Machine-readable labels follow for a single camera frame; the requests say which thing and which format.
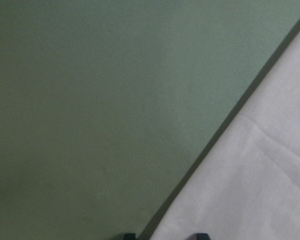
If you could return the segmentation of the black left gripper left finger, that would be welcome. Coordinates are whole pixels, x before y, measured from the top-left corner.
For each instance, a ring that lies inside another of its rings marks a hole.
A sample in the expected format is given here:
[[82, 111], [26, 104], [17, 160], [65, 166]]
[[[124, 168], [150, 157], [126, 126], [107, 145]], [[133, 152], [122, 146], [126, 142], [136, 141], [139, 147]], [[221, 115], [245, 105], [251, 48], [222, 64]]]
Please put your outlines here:
[[135, 233], [121, 233], [117, 235], [114, 240], [136, 240], [136, 234]]

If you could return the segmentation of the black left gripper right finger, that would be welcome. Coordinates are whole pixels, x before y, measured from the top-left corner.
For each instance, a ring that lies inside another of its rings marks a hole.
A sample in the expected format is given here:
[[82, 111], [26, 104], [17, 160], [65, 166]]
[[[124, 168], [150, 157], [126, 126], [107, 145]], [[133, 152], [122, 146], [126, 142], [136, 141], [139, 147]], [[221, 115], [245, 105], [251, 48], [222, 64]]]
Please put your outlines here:
[[194, 233], [190, 235], [187, 240], [209, 240], [208, 233]]

